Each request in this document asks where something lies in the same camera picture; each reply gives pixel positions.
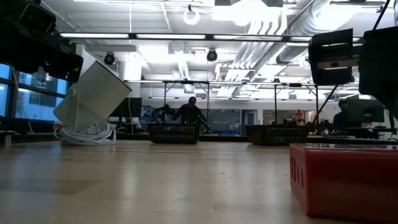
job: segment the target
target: red box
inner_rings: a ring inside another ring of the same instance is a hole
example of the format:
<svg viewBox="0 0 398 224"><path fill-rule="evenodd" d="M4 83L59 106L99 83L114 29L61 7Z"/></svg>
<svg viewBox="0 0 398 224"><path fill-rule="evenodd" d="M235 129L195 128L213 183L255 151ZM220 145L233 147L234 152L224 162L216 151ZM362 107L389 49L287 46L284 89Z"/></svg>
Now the red box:
<svg viewBox="0 0 398 224"><path fill-rule="evenodd" d="M307 215L398 223L398 147L291 144L290 186Z"/></svg>

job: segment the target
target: floor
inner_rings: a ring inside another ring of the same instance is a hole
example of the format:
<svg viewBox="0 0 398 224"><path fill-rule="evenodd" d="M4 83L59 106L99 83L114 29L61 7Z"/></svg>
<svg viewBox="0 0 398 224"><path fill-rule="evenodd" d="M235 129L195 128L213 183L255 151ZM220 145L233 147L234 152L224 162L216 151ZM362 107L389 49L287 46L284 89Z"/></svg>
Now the floor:
<svg viewBox="0 0 398 224"><path fill-rule="evenodd" d="M345 223L303 214L288 155L240 142L15 144L0 153L0 223Z"/></svg>

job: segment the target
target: computer monitor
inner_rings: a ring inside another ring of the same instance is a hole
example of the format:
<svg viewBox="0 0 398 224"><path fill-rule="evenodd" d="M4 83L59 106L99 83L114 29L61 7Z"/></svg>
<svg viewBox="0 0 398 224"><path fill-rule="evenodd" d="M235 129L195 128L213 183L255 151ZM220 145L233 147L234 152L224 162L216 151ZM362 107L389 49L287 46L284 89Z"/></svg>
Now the computer monitor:
<svg viewBox="0 0 398 224"><path fill-rule="evenodd" d="M112 112L112 117L131 117L140 118L141 117L141 106L142 98L125 98L122 103Z"/></svg>
<svg viewBox="0 0 398 224"><path fill-rule="evenodd" d="M384 106L378 100L348 99L348 121L384 122Z"/></svg>

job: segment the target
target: white cable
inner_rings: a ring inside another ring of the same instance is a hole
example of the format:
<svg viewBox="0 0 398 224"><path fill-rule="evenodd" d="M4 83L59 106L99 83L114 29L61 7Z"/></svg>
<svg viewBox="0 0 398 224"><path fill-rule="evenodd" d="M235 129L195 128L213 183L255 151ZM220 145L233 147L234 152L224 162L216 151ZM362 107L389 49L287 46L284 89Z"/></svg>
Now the white cable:
<svg viewBox="0 0 398 224"><path fill-rule="evenodd" d="M129 97L129 112L130 112L130 123L131 123L131 134L134 134L134 132L132 131L132 116L131 116L131 110L130 110L130 97Z"/></svg>
<svg viewBox="0 0 398 224"><path fill-rule="evenodd" d="M99 132L98 125L95 125L97 132ZM90 134L90 131L82 131L82 133L73 133L67 130L67 127L60 129L59 135L57 135L57 129L54 130L54 136L57 139L61 139L61 143L72 144L77 146L100 146L100 145L112 145L116 143L116 130L113 125L106 123L106 128L99 134Z"/></svg>

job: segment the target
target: black speaker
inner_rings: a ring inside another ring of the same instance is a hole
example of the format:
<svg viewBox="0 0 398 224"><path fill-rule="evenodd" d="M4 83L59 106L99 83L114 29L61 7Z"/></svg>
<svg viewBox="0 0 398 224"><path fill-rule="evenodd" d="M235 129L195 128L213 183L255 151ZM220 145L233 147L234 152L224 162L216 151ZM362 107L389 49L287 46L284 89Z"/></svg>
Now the black speaker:
<svg viewBox="0 0 398 224"><path fill-rule="evenodd" d="M107 65L114 65L115 62L116 62L116 59L114 57L114 53L107 53L104 58L104 63Z"/></svg>
<svg viewBox="0 0 398 224"><path fill-rule="evenodd" d="M217 53L216 50L210 49L209 53L207 54L207 61L214 62L217 60Z"/></svg>

